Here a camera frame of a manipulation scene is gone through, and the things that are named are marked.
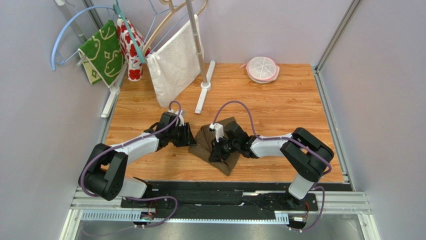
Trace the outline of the brown cloth napkin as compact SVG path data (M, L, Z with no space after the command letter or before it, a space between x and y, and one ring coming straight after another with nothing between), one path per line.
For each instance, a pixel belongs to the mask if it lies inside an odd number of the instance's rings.
M202 159L212 167L221 171L224 175L230 176L232 170L237 165L237 162L240 158L238 152L234 152L226 161L220 162L209 162L209 157L212 153L212 144L211 141L215 140L215 133L209 130L210 124L203 125L196 136L194 137L197 145L192 145L189 147L188 152Z

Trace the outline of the green patterned towel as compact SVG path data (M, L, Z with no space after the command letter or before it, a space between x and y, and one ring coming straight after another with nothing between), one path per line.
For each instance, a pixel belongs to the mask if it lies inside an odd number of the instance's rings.
M111 19L80 46L77 53L92 86L99 82L111 86L125 64L119 46L117 26Z

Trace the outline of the white pink lidded container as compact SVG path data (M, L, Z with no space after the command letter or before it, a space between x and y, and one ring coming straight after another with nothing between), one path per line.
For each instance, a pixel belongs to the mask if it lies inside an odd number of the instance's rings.
M269 57L256 56L245 65L248 77L255 83L267 84L278 78L280 67Z

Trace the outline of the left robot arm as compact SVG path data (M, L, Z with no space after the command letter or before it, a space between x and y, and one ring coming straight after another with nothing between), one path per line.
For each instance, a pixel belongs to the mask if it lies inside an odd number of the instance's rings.
M88 196L106 201L116 197L141 199L148 190L148 183L126 177L127 166L168 144L180 148L196 143L190 124L184 121L182 113L165 111L159 122L135 138L114 145L95 145L78 178L78 184Z

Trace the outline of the beige wooden hanger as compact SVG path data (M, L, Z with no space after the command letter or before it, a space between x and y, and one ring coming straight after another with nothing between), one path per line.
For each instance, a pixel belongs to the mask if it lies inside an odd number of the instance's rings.
M158 12L154 4L151 4L151 7L154 11L154 20L152 22L152 26L149 28L148 33L146 34L146 39L144 40L142 52L145 54L146 51L151 48L151 50L155 49L155 46L152 46L152 43L157 38L158 34L163 30L163 28L168 24L168 22L173 18L175 14L177 14L180 10L186 8L187 15L189 16L189 20L193 21L195 12L193 8L193 0L184 0L182 3L176 5L172 0L159 0L161 5L166 6L166 10L162 12ZM154 23L157 21L157 16L167 13L164 19L159 23L157 28L153 30Z

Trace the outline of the red white patterned cloth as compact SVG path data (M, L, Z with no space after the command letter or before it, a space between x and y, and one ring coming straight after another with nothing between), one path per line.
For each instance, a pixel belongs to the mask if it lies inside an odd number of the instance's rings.
M130 31L133 34L137 45L142 50L141 44L145 42L145 38L137 29L134 28L128 18L126 18L126 21L130 27ZM130 81L137 82L141 80L143 76L143 64L139 60L136 48L130 36L130 32L127 29L123 19L117 19L116 28L119 47L127 63L127 78Z

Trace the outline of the teal hanger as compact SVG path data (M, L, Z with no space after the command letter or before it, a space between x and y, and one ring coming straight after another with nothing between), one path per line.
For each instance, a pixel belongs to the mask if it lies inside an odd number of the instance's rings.
M146 63L145 55L143 54L142 50L138 46L138 43L137 43L137 41L135 39L135 35L133 34L133 32L132 32L132 30L130 28L130 25L129 25L128 21L127 21L127 18L125 16L125 14L123 13L123 11L120 8L120 4L119 4L118 0L115 0L115 4L113 5L113 9L114 9L115 13L118 14L119 18L121 18L123 20L124 25L126 26L126 28L128 30L130 39L133 42L133 45L135 47L136 55L139 58L139 62L141 64L145 64Z

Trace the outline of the white towel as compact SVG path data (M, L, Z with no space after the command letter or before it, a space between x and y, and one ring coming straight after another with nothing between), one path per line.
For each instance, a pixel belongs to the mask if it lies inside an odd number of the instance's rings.
M191 22L146 57L158 104L167 108L200 74Z

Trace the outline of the aluminium frame rail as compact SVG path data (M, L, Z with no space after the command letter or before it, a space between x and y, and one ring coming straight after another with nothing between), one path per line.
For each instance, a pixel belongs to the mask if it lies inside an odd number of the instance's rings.
M327 47L325 48L323 54L321 55L317 65L315 66L314 70L316 73L319 73L322 71L322 69L327 64L328 59L332 55L332 52L334 51L335 47L339 43L341 37L343 36L345 30L347 29L348 25L350 24L351 20L353 19L354 15L356 14L358 8L360 7L362 0L352 0L349 4L348 9L346 10L345 14L343 15L340 23L338 24L336 30L334 31L334 34L332 35Z

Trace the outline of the metal drying rack stand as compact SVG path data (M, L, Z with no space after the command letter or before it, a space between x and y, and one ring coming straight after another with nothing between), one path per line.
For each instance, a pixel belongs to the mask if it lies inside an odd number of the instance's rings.
M200 95L199 95L198 102L194 112L196 114L201 114L207 99L207 94L212 89L211 81L212 81L213 73L215 70L216 62L212 60L209 64L208 70L206 70L202 44L200 41L200 33L199 33L197 21L195 19L192 0L186 0L185 5L187 8L189 21L190 21L190 25L192 29L192 35L193 35L193 40L195 44L198 65L200 69L200 76L202 78L202 82L200 84L201 91L200 91Z

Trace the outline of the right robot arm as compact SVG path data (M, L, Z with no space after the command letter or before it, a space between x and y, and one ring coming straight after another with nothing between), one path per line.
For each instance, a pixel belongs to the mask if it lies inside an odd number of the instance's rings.
M297 172L288 188L288 193L297 200L304 199L320 178L331 171L334 152L305 128L272 137L249 136L235 122L226 126L212 123L208 129L215 134L208 158L211 163L225 162L233 153L249 159L286 158Z

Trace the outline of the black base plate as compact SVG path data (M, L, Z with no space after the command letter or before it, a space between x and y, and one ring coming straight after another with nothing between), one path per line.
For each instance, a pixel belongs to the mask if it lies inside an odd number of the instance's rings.
M288 194L288 182L151 181L142 202L122 199L126 209L152 208L155 216L184 220L273 220L276 211L316 212L322 194L309 193L303 200Z

